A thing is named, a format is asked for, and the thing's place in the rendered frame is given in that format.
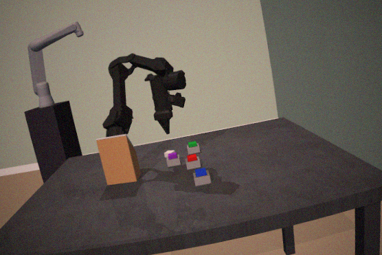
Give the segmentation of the red button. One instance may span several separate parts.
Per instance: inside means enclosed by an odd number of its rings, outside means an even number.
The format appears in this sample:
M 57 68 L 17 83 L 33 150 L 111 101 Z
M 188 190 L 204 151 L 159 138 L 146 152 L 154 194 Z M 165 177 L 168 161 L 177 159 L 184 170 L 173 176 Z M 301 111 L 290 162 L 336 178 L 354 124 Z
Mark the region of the red button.
M 199 157 L 197 157 L 196 154 L 187 156 L 186 166 L 187 166 L 187 169 L 201 167 Z

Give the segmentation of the green button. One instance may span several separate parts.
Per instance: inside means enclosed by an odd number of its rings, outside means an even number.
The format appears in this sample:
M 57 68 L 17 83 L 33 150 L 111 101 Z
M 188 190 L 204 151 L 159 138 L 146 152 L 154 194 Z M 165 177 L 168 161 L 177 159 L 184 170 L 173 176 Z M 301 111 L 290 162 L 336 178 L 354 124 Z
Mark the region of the green button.
M 195 142 L 188 142 L 187 145 L 188 154 L 200 153 L 199 144 Z

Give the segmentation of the blue button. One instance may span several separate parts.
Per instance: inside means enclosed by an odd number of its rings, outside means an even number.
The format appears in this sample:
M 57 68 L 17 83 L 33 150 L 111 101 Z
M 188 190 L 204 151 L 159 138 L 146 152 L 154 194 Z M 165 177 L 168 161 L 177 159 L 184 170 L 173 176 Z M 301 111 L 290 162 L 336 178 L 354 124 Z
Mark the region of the blue button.
M 193 175 L 195 186 L 211 183 L 209 171 L 205 168 L 195 169 L 195 173 L 193 173 Z

